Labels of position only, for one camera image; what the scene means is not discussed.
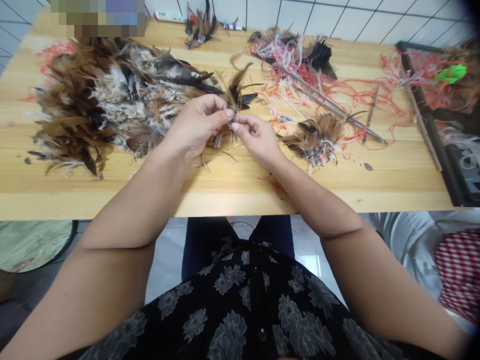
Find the hand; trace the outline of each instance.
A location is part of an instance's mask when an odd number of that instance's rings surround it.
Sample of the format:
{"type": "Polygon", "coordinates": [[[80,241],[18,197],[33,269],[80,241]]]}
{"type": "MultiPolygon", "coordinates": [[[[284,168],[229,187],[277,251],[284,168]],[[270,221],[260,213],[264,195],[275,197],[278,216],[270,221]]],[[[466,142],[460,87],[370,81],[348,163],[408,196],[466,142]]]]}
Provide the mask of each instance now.
{"type": "Polygon", "coordinates": [[[264,168],[272,167],[286,159],[274,127],[256,115],[237,115],[231,129],[243,141],[251,157],[264,168]]]}
{"type": "Polygon", "coordinates": [[[163,139],[164,148],[180,154],[200,155],[207,140],[234,116],[220,97],[208,94],[188,101],[163,139]]]}

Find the person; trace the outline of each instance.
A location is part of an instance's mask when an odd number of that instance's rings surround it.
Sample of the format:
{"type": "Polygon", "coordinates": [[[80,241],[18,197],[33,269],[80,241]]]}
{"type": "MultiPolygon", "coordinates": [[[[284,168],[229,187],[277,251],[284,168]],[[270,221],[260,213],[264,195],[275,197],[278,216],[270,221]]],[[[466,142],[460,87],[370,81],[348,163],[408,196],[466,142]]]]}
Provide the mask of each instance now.
{"type": "Polygon", "coordinates": [[[376,231],[284,155],[268,122],[204,95],[91,222],[0,359],[453,360],[467,341],[376,231]],[[284,217],[260,220],[249,241],[221,218],[189,219],[183,282],[144,306],[192,161],[232,118],[318,234],[348,309],[295,261],[284,217]]]}

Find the dark pants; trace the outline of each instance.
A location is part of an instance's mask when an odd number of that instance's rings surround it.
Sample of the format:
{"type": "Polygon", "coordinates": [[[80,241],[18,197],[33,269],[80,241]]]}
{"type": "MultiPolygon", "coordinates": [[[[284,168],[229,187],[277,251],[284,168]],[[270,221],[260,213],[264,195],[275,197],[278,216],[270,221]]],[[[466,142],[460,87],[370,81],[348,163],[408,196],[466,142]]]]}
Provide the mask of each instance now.
{"type": "MultiPolygon", "coordinates": [[[[181,280],[186,281],[212,264],[214,255],[231,238],[232,247],[242,241],[226,217],[189,217],[181,264],[181,280]]],[[[292,225],[289,215],[262,216],[250,235],[251,242],[268,242],[273,249],[295,259],[292,225]]]]}

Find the green object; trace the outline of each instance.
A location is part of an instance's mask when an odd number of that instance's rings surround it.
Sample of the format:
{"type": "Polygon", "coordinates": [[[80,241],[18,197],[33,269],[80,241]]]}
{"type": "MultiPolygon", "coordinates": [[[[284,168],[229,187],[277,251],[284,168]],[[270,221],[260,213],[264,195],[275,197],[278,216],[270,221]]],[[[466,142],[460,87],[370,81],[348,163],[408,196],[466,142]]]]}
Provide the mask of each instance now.
{"type": "Polygon", "coordinates": [[[463,78],[467,73],[467,67],[462,64],[452,65],[435,75],[435,80],[441,82],[448,82],[448,85],[456,83],[463,78]]]}

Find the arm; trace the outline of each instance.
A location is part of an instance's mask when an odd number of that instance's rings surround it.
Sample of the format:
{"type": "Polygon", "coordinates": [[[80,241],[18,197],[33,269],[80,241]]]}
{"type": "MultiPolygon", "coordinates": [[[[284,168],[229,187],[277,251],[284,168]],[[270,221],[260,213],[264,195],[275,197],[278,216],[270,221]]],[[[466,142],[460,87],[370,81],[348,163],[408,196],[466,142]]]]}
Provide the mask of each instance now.
{"type": "Polygon", "coordinates": [[[341,293],[373,335],[457,359],[467,336],[395,259],[376,231],[340,198],[280,150],[272,126],[239,116],[234,130],[251,156],[269,169],[305,222],[318,234],[341,293]]]}
{"type": "Polygon", "coordinates": [[[192,159],[231,119],[225,109],[214,95],[185,105],[168,136],[92,221],[1,360],[56,359],[101,339],[144,305],[155,240],[192,159]]]}

